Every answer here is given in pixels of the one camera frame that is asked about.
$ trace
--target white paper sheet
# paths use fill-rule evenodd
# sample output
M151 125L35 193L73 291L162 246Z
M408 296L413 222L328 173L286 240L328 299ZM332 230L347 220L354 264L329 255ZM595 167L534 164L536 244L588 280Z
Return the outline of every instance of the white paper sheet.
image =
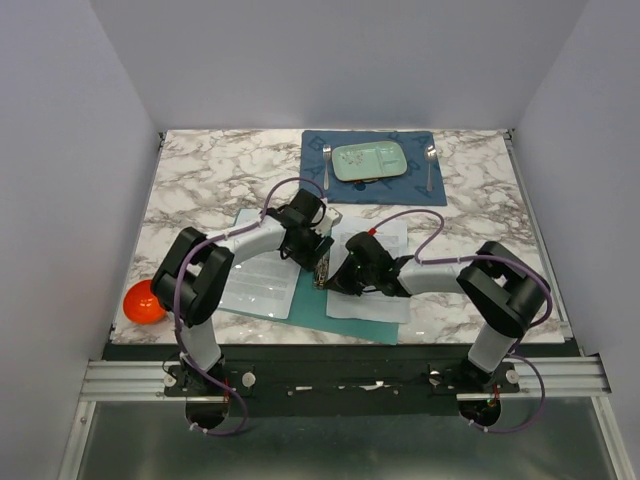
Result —
M342 222L333 228L331 236L335 243L329 253L329 276L340 267L347 255L345 244L353 235L366 232L375 220L359 217L342 218ZM392 220L378 229L378 241L389 251L392 257L407 254L407 224L402 220ZM361 318L377 322L408 323L410 319L409 299L385 297L380 292L365 293L361 297L342 295L329 291L327 296L327 315L333 318Z
M242 209L236 224L257 217L259 210ZM231 269L220 308L261 317L286 319L289 316L300 266L282 260L279 252L269 252Z

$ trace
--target metal floor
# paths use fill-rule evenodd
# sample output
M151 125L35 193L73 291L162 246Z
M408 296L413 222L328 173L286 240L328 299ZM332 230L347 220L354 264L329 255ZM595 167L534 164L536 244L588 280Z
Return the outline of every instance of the metal floor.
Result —
M536 400L503 402L499 426ZM613 466L589 398L549 399L540 421L488 435L459 417L264 418L230 438L190 432L180 403L102 403L86 480L607 480Z

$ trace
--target blue placemat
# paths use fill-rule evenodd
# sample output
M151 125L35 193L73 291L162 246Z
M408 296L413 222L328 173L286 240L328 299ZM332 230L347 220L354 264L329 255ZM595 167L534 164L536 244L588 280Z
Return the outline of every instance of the blue placemat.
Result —
M332 130L306 130L302 133L300 176L314 180L320 186L324 182L322 146L331 148L358 143L392 140L397 142L407 158L407 173L398 177L383 178L373 183L341 182L329 167L327 198L334 203L372 203L380 205L421 205L443 207L447 205L440 164L431 168L433 191L427 192L427 161L424 149L434 145L431 132L350 132ZM314 188L300 183L301 188L314 192Z

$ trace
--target green plate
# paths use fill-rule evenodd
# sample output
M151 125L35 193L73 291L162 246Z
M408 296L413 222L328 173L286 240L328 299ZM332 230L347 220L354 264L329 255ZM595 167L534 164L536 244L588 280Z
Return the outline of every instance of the green plate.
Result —
M336 147L331 160L333 171L342 182L396 177L407 171L402 147L391 141Z

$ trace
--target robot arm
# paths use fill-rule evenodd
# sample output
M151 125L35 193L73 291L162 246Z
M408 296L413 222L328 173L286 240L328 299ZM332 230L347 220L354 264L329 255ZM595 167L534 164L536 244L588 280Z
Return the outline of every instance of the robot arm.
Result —
M333 239L328 233L342 216L307 190L300 190L288 205L270 208L261 222L249 222L233 228L244 233L227 236L215 232L210 237L222 240L208 245L193 257L180 285L180 317L184 321L184 346L205 371L220 359L211 316L218 307L231 268L265 252L279 250L283 258L292 258L306 270L313 270L329 250ZM194 228L180 232L151 281L151 291L160 304L173 311L178 272L189 252L207 240Z
M306 190L292 202L269 209L255 228L208 245L192 260L199 273L187 271L180 286L180 316L184 321L182 339L191 356L205 371L220 359L211 315L217 308L230 269L255 255L279 250L306 270L313 270L333 240L327 236L340 221L340 214ZM168 311L178 271L187 254L206 236L193 228L183 230L152 280L152 292ZM519 269L499 261L423 265L413 256L393 258L374 235L362 232L346 244L348 257L325 288L346 295L362 295L374 287L387 296L410 297L424 292L465 293L476 305L487 324L469 350L465 375L474 383L486 385L513 344L524 336L545 294L533 279ZM478 254L500 257L523 265L506 248L487 242Z
M487 242L477 252L482 260L425 265L411 255L392 258L374 235L361 232L346 244L349 255L326 283L347 295L362 295L374 287L387 296L410 297L425 292L465 293L486 320L468 354L464 373L480 384L490 383L513 344L529 329L545 301L538 284L521 269L509 250ZM496 261L485 258L496 257Z

